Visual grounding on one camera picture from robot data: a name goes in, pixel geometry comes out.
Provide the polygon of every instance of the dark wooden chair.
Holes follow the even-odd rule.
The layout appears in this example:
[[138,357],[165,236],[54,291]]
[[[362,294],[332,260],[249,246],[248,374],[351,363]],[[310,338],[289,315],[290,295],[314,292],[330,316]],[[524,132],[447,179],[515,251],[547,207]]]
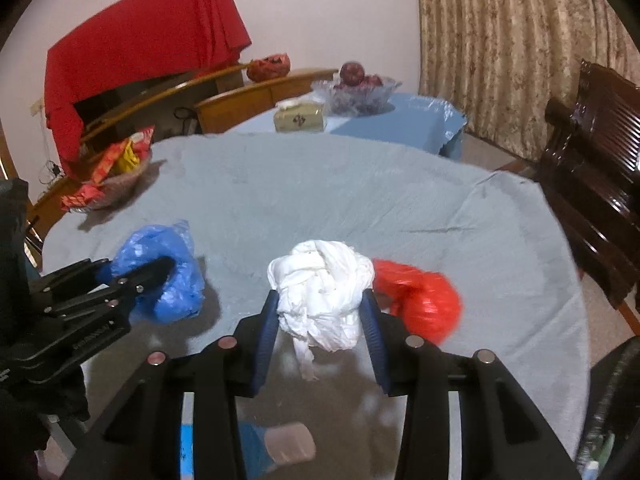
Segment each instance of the dark wooden chair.
[[536,180],[576,264],[633,316],[624,300],[640,280],[640,89],[583,60],[574,110],[551,99],[545,119],[554,131]]

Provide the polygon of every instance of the metal bolt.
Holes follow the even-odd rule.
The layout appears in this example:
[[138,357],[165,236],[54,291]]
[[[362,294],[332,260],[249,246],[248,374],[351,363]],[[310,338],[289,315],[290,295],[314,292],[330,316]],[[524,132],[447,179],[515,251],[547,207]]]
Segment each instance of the metal bolt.
[[238,344],[238,339],[232,335],[225,335],[218,341],[218,346],[223,350],[229,350]]
[[481,363],[490,365],[495,361],[495,354],[491,352],[491,350],[487,350],[486,348],[483,348],[482,350],[478,351],[478,360]]
[[151,352],[149,357],[146,358],[146,362],[153,366],[158,366],[164,363],[166,354],[164,352]]
[[424,345],[424,339],[422,339],[419,335],[410,335],[408,336],[404,342],[406,343],[407,346],[410,346],[411,348],[420,348],[422,345]]

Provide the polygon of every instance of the fruit bowl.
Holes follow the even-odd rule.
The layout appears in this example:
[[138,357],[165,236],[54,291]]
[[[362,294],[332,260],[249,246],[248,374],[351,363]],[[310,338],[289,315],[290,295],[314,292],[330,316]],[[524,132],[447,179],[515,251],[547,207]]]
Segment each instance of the fruit bowl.
[[347,86],[340,79],[313,81],[311,88],[324,99],[324,105],[333,115],[357,117],[380,114],[385,110],[391,94],[402,83],[380,76],[378,84],[361,83]]
[[104,197],[99,198],[84,207],[73,207],[73,213],[89,213],[97,209],[112,207],[128,199],[138,183],[140,177],[148,169],[151,162],[151,150],[147,156],[131,171],[105,179],[100,187]]

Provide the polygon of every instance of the red plastic bag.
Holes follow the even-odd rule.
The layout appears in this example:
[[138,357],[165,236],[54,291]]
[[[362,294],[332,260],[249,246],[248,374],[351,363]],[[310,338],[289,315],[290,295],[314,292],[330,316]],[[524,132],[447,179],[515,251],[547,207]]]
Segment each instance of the red plastic bag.
[[458,326],[462,302],[444,275],[389,260],[373,260],[373,267],[373,289],[393,300],[391,314],[409,332],[440,344]]
[[286,76],[291,70],[287,54],[274,54],[263,59],[254,59],[246,69],[246,76],[256,83]]

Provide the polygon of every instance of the floor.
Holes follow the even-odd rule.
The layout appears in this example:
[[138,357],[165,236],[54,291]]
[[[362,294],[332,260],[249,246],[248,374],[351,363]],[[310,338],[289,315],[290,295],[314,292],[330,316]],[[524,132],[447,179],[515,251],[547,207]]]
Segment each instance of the floor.
[[[514,160],[502,150],[468,135],[465,135],[462,146],[463,162],[487,170],[496,170]],[[582,293],[589,321],[590,358],[593,365],[632,337],[633,333],[623,317],[610,306],[600,287],[587,275],[582,279]],[[627,302],[635,311],[633,295]],[[59,475],[66,465],[66,459],[53,440],[49,441],[45,456],[49,470]]]

